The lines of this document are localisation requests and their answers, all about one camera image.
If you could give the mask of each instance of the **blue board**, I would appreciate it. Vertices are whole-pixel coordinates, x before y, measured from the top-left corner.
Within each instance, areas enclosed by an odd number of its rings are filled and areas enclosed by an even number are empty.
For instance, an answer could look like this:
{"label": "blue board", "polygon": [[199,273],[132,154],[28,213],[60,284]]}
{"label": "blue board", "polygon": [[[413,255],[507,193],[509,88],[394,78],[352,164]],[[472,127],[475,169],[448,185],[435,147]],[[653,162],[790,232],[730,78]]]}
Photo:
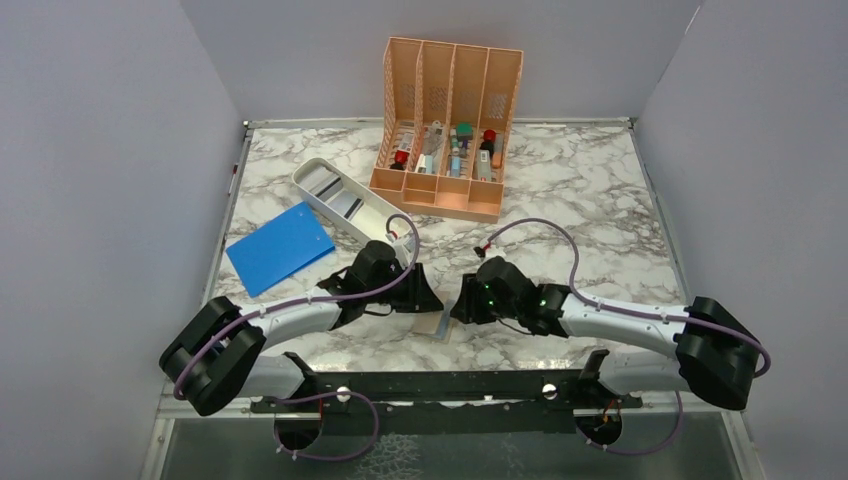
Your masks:
{"label": "blue board", "polygon": [[255,297],[335,248],[309,206],[299,203],[231,245],[227,256]]}

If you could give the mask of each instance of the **red cap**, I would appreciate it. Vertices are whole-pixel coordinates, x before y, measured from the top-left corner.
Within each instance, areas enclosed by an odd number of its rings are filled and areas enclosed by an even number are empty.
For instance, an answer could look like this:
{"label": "red cap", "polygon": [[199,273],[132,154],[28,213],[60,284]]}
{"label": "red cap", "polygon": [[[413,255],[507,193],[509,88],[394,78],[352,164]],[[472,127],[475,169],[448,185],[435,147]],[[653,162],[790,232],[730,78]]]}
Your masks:
{"label": "red cap", "polygon": [[407,160],[409,160],[409,152],[404,152],[403,150],[395,152],[395,161],[397,163],[406,163]]}

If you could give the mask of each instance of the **metal frame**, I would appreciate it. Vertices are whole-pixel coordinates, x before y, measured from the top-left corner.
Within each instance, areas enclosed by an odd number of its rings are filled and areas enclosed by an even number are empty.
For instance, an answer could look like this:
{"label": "metal frame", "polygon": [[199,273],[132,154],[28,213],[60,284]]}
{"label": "metal frame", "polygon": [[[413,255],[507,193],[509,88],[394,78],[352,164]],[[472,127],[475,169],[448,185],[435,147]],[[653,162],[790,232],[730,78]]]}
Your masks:
{"label": "metal frame", "polygon": [[[242,178],[247,163],[247,157],[250,151],[250,145],[253,140],[254,131],[258,128],[351,128],[364,127],[374,122],[377,125],[382,125],[381,119],[377,117],[357,117],[357,118],[327,118],[327,119],[303,119],[303,120],[263,120],[263,121],[246,121],[245,137],[242,144],[241,155],[238,159],[238,170],[236,178],[232,186],[230,199],[227,203],[226,213],[221,224],[221,230],[218,235],[218,249],[210,266],[209,275],[202,292],[201,304],[211,298],[214,291],[214,285],[218,277],[218,269],[220,267],[221,258],[224,253],[224,245],[226,242],[226,233],[229,229],[230,221],[232,220],[235,203],[238,198],[238,191],[241,185]],[[662,202],[658,196],[651,180],[645,162],[639,151],[636,142],[635,132],[633,131],[633,121],[630,118],[612,118],[612,119],[573,119],[573,118],[516,118],[513,124],[527,125],[568,125],[568,126],[620,126],[629,130],[631,141],[636,152],[636,157],[639,161],[639,166],[642,169],[642,174],[645,178],[645,183],[651,197],[651,202],[657,212],[660,228],[663,231],[663,236],[666,242],[666,247],[669,251],[669,256],[672,261],[672,270],[680,287],[681,293],[688,301],[691,299],[688,285],[686,284],[683,275],[683,268],[680,262],[677,250],[675,248],[674,236],[671,232],[669,222],[664,215]],[[187,402],[181,402],[173,398],[170,391],[173,389],[173,383],[166,381],[163,387],[162,399],[157,409],[156,421],[154,423],[153,435],[151,436],[150,446],[148,447],[144,465],[141,470],[140,479],[155,480],[161,478],[165,459],[170,445],[171,435],[173,433],[174,422],[184,418],[200,418],[197,413],[191,408]],[[725,430],[727,431],[728,441],[736,458],[739,471],[743,478],[751,478],[755,480],[765,479],[759,458],[757,456],[756,447],[751,442],[744,419],[739,412],[728,412],[712,405],[709,405],[692,394],[682,394],[683,405],[686,412],[720,412],[724,422]],[[677,411],[677,403],[674,395],[671,393],[646,393],[642,396],[644,406],[637,410],[625,410],[624,415],[649,415],[657,413],[672,413]],[[312,413],[276,413],[276,414],[257,414],[250,411],[251,401],[249,399],[236,399],[231,402],[220,412],[210,417],[210,421],[215,419],[252,419],[252,418],[303,418],[311,419],[316,414]],[[586,415],[598,413],[600,410],[579,409],[574,410],[575,415]]]}

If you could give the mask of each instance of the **wall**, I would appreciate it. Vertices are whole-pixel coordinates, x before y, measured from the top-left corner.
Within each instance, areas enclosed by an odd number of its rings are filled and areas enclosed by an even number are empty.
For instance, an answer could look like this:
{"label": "wall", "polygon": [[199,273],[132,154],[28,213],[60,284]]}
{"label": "wall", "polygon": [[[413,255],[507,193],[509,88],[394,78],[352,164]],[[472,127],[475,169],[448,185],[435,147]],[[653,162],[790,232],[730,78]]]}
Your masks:
{"label": "wall", "polygon": [[693,292],[774,357],[749,403],[772,479],[848,470],[846,25],[844,0],[706,0],[637,124]]}
{"label": "wall", "polygon": [[182,0],[251,120],[383,115],[391,35],[522,49],[519,117],[638,115],[700,0]]}
{"label": "wall", "polygon": [[176,0],[0,6],[4,479],[137,477],[241,132]]}

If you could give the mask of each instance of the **cable connector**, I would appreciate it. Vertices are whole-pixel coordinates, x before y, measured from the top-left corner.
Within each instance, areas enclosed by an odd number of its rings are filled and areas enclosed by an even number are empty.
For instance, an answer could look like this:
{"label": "cable connector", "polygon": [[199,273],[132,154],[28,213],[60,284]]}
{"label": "cable connector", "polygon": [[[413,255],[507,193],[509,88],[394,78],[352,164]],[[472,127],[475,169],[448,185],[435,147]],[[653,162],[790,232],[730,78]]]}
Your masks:
{"label": "cable connector", "polygon": [[488,250],[489,247],[491,247],[491,246],[492,246],[492,244],[490,242],[490,243],[483,245],[482,247],[474,247],[474,253],[476,253],[477,256],[480,257],[480,258],[486,258],[486,250]]}

